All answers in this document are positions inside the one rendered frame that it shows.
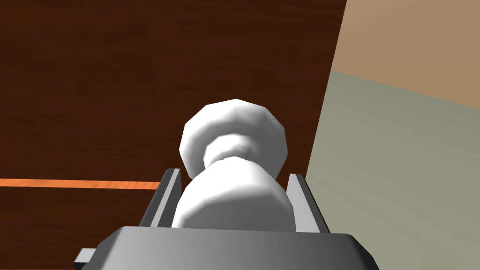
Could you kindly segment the dark brown wooden door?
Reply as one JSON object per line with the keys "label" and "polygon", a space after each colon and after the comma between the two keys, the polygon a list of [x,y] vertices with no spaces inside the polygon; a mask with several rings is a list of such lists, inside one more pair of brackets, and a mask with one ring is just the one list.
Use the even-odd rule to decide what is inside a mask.
{"label": "dark brown wooden door", "polygon": [[306,174],[347,0],[0,0],[0,179],[160,181],[241,99]]}

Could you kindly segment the white door knob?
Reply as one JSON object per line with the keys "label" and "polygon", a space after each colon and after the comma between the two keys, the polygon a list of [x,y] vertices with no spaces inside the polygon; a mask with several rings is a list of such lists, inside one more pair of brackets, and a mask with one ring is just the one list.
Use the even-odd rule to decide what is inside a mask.
{"label": "white door knob", "polygon": [[191,182],[174,228],[296,231],[277,182],[285,129],[265,107],[240,99],[206,105],[185,123],[179,152]]}

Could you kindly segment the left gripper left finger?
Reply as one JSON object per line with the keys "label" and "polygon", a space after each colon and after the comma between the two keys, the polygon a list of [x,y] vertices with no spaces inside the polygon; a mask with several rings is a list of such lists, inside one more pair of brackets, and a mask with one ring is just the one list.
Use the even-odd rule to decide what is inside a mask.
{"label": "left gripper left finger", "polygon": [[139,226],[172,227],[181,195],[181,170],[179,168],[169,168],[165,171]]}

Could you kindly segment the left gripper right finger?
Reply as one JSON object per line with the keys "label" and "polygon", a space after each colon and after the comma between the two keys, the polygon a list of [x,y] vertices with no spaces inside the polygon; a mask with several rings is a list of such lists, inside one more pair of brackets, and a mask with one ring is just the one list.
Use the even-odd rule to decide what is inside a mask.
{"label": "left gripper right finger", "polygon": [[315,198],[301,174],[289,175],[286,194],[293,207],[297,232],[330,232]]}

